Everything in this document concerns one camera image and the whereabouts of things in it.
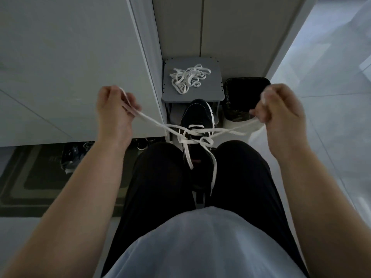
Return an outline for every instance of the shoelace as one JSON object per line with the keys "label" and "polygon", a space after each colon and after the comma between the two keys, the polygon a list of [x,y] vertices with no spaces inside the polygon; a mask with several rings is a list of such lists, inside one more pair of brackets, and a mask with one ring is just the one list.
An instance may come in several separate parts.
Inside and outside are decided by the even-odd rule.
{"label": "shoelace", "polygon": [[198,88],[201,86],[200,80],[205,79],[206,75],[211,74],[210,69],[204,68],[200,64],[187,68],[187,70],[174,68],[174,71],[176,73],[170,74],[172,78],[171,83],[180,94],[187,93],[189,87]]}
{"label": "shoelace", "polygon": [[[213,160],[213,165],[214,165],[213,178],[212,178],[211,185],[210,185],[210,188],[211,188],[210,196],[211,196],[211,193],[213,192],[213,188],[214,188],[214,185],[215,185],[216,172],[217,172],[216,158],[215,158],[214,154],[212,154],[211,151],[208,149],[208,147],[212,147],[212,145],[214,144],[214,141],[213,141],[212,138],[223,135],[225,133],[231,133],[231,134],[237,135],[237,136],[245,136],[248,133],[241,133],[241,132],[235,131],[235,130],[238,129],[238,128],[242,128],[242,127],[245,127],[245,126],[248,126],[248,125],[252,124],[253,122],[255,122],[257,120],[257,118],[253,118],[253,119],[247,121],[246,123],[244,123],[243,125],[232,128],[232,129],[223,129],[223,128],[205,129],[203,125],[190,125],[189,127],[192,128],[192,129],[187,129],[187,128],[182,127],[182,126],[177,126],[177,125],[172,125],[172,124],[162,124],[162,123],[156,121],[155,119],[147,116],[146,114],[142,113],[141,111],[138,111],[135,108],[133,108],[131,106],[127,96],[126,96],[125,91],[122,88],[120,88],[120,89],[123,91],[123,94],[126,98],[126,101],[122,102],[123,108],[125,108],[128,112],[133,114],[135,117],[142,117],[145,120],[152,122],[156,126],[161,127],[161,128],[169,131],[170,133],[172,133],[172,134],[174,134],[178,137],[179,143],[183,145],[185,158],[187,159],[188,166],[191,170],[193,169],[193,164],[192,164],[191,156],[190,156],[190,153],[189,153],[188,144],[200,144],[207,151],[207,153],[210,154],[211,159]],[[183,130],[184,132],[183,132],[183,134],[181,134],[181,133],[173,130],[172,128]],[[190,136],[202,136],[204,133],[212,133],[212,134],[210,134],[210,136],[202,136],[199,140],[197,140],[197,139],[188,139],[186,137],[186,133],[188,133]]]}

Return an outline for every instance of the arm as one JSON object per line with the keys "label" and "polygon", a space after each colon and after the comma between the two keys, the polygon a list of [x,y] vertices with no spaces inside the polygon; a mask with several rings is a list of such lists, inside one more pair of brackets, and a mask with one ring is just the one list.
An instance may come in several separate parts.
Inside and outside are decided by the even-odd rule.
{"label": "arm", "polygon": [[[134,97],[131,104],[140,108]],[[112,216],[133,117],[118,87],[100,90],[99,136],[4,277],[92,277]]]}
{"label": "arm", "polygon": [[252,113],[266,123],[310,274],[369,277],[371,232],[311,151],[301,103],[282,84],[271,85],[263,97],[265,104]]}

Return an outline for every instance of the thigh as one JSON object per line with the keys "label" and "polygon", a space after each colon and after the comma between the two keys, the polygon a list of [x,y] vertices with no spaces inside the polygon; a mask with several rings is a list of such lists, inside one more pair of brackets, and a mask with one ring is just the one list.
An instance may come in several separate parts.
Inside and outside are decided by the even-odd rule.
{"label": "thigh", "polygon": [[308,276],[267,162],[238,140],[221,144],[214,155],[217,177],[206,206],[233,211],[267,233]]}
{"label": "thigh", "polygon": [[196,208],[188,177],[183,153],[170,143],[155,143],[138,156],[102,276],[136,239]]}

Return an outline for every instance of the person's left arm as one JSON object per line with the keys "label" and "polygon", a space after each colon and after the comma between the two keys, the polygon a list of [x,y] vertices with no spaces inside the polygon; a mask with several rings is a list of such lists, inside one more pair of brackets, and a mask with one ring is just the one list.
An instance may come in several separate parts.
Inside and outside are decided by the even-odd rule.
{"label": "person's left arm", "polygon": [[[117,86],[97,102],[99,136],[5,271],[15,277],[92,277],[103,248],[130,144],[133,116]],[[137,109],[132,94],[131,105]]]}

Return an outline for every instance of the doormat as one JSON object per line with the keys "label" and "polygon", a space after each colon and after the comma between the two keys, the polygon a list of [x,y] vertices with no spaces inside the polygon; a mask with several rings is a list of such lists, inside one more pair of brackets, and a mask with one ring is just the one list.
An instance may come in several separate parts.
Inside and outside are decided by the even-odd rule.
{"label": "doormat", "polygon": [[[0,217],[41,217],[71,173],[60,167],[64,143],[18,146],[0,177]],[[113,216],[121,216],[138,149],[130,146]]]}

